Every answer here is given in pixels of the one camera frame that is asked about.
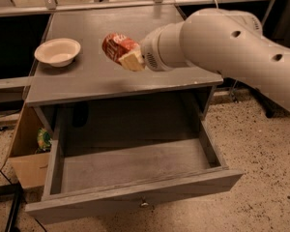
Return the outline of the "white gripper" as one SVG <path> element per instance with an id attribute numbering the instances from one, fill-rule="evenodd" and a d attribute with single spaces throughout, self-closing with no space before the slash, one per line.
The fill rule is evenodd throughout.
<path id="1" fill-rule="evenodd" d="M 141 52 L 132 50 L 121 56 L 119 62 L 125 70 L 133 72 L 143 71 L 145 64 L 154 72 L 195 67 L 193 58 L 187 57 L 189 51 L 195 51 L 195 36 L 196 29 L 190 22 L 162 26 L 144 38 L 140 46 Z"/>

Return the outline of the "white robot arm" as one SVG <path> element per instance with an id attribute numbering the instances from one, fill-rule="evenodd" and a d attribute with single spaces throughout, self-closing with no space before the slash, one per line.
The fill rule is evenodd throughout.
<path id="1" fill-rule="evenodd" d="M 196 66 L 243 82 L 290 112 L 290 48 L 265 38 L 250 13 L 199 10 L 151 32 L 119 63 L 155 72 Z"/>

